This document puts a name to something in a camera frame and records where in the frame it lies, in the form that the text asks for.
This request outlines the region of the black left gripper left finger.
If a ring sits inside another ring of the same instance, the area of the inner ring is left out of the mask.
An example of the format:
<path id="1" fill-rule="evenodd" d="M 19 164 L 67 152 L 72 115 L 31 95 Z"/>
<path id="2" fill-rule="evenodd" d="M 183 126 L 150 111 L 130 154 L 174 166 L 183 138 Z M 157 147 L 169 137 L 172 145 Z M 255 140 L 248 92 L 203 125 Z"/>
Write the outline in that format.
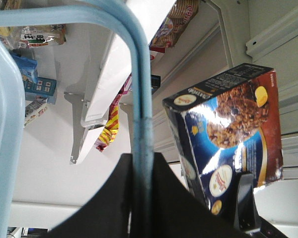
<path id="1" fill-rule="evenodd" d="M 122 154 L 99 191 L 47 233 L 48 238 L 127 238 L 133 188 L 132 155 Z"/>

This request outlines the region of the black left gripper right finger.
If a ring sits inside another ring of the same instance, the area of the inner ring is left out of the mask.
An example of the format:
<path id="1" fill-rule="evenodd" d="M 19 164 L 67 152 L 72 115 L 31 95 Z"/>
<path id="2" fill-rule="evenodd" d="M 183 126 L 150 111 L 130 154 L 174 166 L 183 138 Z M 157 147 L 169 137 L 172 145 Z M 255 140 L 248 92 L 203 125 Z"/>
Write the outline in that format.
<path id="1" fill-rule="evenodd" d="M 179 181 L 164 156 L 154 154 L 152 173 L 153 238 L 246 238 L 214 216 Z"/>

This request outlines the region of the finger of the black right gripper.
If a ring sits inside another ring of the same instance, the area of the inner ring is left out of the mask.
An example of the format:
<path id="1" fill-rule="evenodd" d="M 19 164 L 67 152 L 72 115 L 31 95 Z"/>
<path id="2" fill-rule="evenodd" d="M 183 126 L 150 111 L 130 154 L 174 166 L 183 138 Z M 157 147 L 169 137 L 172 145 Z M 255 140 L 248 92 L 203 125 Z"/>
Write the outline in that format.
<path id="1" fill-rule="evenodd" d="M 253 178 L 252 173 L 241 173 L 237 183 L 234 227 L 244 233 L 259 232 L 261 227 L 253 195 Z"/>

